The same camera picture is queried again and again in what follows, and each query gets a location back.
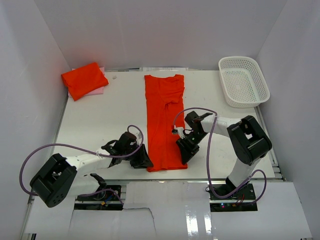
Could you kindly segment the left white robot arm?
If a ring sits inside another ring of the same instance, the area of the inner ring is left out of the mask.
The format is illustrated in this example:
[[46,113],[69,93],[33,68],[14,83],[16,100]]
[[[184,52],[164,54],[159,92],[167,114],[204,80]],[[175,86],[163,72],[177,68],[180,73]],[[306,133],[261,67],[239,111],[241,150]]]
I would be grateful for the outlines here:
[[153,167],[143,137],[124,132],[118,140],[107,142],[95,153],[64,157],[52,155],[30,181],[30,187],[49,207],[60,204],[67,196],[102,199],[112,189],[97,174],[128,161],[134,169]]

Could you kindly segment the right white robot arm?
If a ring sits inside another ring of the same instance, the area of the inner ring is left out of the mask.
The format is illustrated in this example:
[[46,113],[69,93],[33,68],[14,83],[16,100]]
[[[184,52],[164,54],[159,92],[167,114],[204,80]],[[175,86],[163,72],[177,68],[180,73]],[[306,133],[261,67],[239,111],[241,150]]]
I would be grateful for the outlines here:
[[[259,161],[272,149],[272,142],[255,117],[228,118],[219,116],[211,109],[204,109],[198,115],[197,108],[190,107],[184,121],[190,127],[172,125],[172,134],[178,135],[176,144],[179,148],[182,164],[187,164],[200,150],[200,142],[208,137],[206,150],[206,173],[209,191],[218,199],[238,199],[244,193],[251,178],[257,173],[255,169]],[[223,194],[218,194],[212,184],[210,173],[210,153],[213,135],[229,138],[236,155],[231,173],[225,180]]]

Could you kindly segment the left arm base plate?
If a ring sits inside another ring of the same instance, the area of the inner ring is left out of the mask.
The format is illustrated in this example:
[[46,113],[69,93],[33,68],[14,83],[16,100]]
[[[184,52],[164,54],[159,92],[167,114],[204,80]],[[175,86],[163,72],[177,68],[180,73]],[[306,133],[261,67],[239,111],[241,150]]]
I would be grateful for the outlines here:
[[119,199],[112,191],[105,191],[92,196],[78,196],[74,204],[75,210],[121,211]]

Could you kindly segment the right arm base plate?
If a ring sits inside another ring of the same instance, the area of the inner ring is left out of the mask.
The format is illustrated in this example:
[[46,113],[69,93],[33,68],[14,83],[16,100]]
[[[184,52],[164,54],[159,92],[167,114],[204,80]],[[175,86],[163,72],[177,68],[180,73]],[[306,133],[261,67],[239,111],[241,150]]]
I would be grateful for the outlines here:
[[252,183],[245,185],[238,192],[224,199],[216,197],[209,186],[205,188],[205,191],[209,193],[210,211],[212,213],[258,211],[256,203],[250,204],[256,200],[256,193]]

